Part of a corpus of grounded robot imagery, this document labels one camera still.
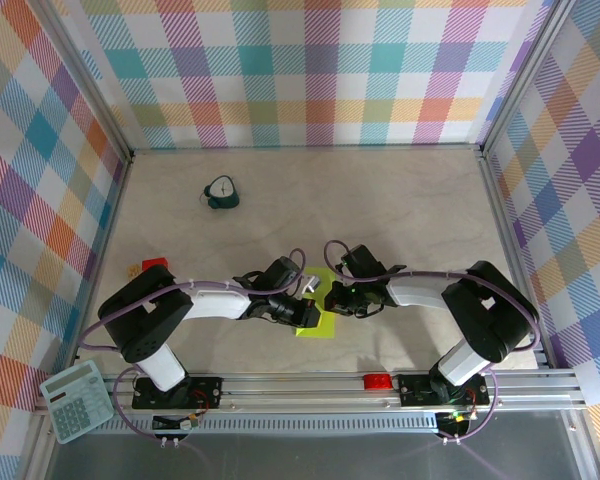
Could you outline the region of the yellow-green paper sheet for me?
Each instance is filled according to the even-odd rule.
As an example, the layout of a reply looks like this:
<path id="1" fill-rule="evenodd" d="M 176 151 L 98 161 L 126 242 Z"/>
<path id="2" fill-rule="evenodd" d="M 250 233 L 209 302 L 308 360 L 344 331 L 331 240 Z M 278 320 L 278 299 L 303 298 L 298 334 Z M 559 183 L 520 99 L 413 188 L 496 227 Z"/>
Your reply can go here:
<path id="1" fill-rule="evenodd" d="M 316 277 L 320 283 L 313 292 L 303 288 L 303 297 L 316 301 L 320 318 L 313 328 L 296 328 L 295 336 L 300 338 L 333 339 L 335 337 L 336 314 L 325 310 L 325 297 L 330 292 L 335 275 L 326 267 L 308 267 L 306 276 Z"/>

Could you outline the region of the teal alarm clock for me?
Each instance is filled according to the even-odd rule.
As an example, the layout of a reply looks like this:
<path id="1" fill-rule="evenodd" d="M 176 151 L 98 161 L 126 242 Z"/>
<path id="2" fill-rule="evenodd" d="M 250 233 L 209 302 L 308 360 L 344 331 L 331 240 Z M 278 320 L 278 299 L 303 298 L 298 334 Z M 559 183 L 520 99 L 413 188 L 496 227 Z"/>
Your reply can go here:
<path id="1" fill-rule="evenodd" d="M 202 195 L 212 210 L 231 210 L 240 204 L 240 197 L 233 179 L 220 175 L 206 185 Z"/>

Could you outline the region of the light blue calculator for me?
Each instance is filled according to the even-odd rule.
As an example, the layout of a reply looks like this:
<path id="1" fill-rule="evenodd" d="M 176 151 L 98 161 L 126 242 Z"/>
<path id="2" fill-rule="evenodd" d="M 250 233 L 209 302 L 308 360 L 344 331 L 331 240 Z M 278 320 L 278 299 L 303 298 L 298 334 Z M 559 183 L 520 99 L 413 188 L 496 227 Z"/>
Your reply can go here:
<path id="1" fill-rule="evenodd" d="M 71 366 L 40 385 L 56 439 L 67 444 L 106 423 L 114 408 L 92 360 Z"/>

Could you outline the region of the wide aluminium mounting rail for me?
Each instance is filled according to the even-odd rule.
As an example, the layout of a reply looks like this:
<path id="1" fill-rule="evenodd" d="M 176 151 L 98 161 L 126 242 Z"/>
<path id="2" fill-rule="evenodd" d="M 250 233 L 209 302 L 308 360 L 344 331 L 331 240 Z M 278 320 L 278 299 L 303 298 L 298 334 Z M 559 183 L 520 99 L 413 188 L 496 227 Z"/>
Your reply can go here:
<path id="1" fill-rule="evenodd" d="M 584 395 L 568 369 L 498 370 L 486 385 L 497 411 L 582 410 Z M 211 414 L 319 414 L 404 411 L 452 412 L 457 403 L 403 406 L 397 387 L 366 390 L 361 373 L 220 373 L 222 385 Z"/>

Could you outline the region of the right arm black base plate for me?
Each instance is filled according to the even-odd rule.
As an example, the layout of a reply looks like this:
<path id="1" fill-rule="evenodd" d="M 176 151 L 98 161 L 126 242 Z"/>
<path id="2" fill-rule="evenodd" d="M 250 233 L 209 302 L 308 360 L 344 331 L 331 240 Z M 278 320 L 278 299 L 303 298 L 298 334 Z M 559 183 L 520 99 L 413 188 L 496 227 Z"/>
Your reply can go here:
<path id="1" fill-rule="evenodd" d="M 428 374 L 399 374 L 395 377 L 402 407 L 412 406 L 487 406 L 490 397 L 486 380 L 476 374 L 455 386 Z"/>

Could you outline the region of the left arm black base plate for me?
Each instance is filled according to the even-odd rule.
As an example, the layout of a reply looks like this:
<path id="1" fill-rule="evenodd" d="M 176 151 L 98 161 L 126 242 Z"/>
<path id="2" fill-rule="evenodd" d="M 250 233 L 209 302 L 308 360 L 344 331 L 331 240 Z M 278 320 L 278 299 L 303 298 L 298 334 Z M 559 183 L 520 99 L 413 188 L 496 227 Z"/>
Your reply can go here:
<path id="1" fill-rule="evenodd" d="M 136 410 L 217 409 L 222 393 L 221 377 L 185 377 L 168 391 L 161 391 L 149 378 L 134 384 L 132 408 Z"/>

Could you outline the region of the thin aluminium rear rail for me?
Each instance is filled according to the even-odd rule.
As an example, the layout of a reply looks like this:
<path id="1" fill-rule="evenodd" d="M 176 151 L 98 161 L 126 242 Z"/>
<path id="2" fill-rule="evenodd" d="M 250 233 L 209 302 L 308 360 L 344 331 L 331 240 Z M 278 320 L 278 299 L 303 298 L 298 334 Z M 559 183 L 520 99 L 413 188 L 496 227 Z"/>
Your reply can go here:
<path id="1" fill-rule="evenodd" d="M 319 145 L 319 146 L 264 146 L 264 147 L 218 147 L 218 148 L 157 148 L 135 149 L 134 155 L 167 155 L 167 154 L 197 154 L 197 153 L 238 153 L 238 152 L 273 152 L 273 151 L 354 151 L 354 150 L 461 150 L 481 152 L 481 146 L 472 143 L 441 143 L 441 144 L 365 144 L 365 145 Z"/>

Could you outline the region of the aluminium side rail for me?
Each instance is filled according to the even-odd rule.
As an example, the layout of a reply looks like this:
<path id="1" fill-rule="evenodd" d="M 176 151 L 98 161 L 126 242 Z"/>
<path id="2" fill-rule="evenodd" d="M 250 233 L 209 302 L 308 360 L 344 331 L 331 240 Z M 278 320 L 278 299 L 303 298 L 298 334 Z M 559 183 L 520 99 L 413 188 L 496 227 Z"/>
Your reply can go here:
<path id="1" fill-rule="evenodd" d="M 131 157 L 123 162 L 118 185 L 113 188 L 113 192 L 109 195 L 111 198 L 109 214 L 106 218 L 103 233 L 96 236 L 96 239 L 100 240 L 98 244 L 99 250 L 97 251 L 96 260 L 91 270 L 91 278 L 86 283 L 83 297 L 80 298 L 79 316 L 75 325 L 69 329 L 70 336 L 66 352 L 60 356 L 62 360 L 60 363 L 61 370 L 72 366 L 79 358 L 80 347 L 78 346 L 78 339 L 90 324 L 91 313 L 103 275 L 105 255 L 115 228 L 115 222 L 117 221 L 118 211 L 124 197 L 133 162 L 134 153 L 131 153 Z M 35 411 L 28 425 L 23 453 L 16 471 L 15 480 L 44 480 L 55 445 L 56 438 L 47 412 Z"/>
<path id="2" fill-rule="evenodd" d="M 526 276 L 517 236 L 513 224 L 510 222 L 506 203 L 500 191 L 492 166 L 489 163 L 488 158 L 479 148 L 477 148 L 474 153 L 484 182 L 490 208 L 495 219 L 496 228 L 503 247 L 506 263 L 511 274 L 512 283 L 534 306 L 537 314 L 540 314 L 540 307 L 532 289 L 532 285 Z M 537 324 L 539 329 L 539 342 L 533 349 L 536 361 L 540 368 L 554 368 L 555 362 L 552 347 L 546 343 L 546 329 L 544 328 L 540 316 L 537 317 Z"/>

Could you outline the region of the aluminium upright post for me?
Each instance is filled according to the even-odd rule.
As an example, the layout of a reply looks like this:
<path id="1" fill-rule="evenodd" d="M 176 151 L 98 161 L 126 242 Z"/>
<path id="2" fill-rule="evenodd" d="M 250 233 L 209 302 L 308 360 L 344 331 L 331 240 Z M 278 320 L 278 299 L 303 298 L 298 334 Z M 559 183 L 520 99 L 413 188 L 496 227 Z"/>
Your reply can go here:
<path id="1" fill-rule="evenodd" d="M 79 49 L 66 31 L 52 1 L 29 0 L 29 3 L 116 152 L 125 162 L 130 162 L 133 159 L 133 150 L 101 95 Z"/>
<path id="2" fill-rule="evenodd" d="M 470 140 L 482 158 L 504 134 L 531 81 L 577 0 L 528 0 L 505 49 L 502 65 L 472 128 Z"/>

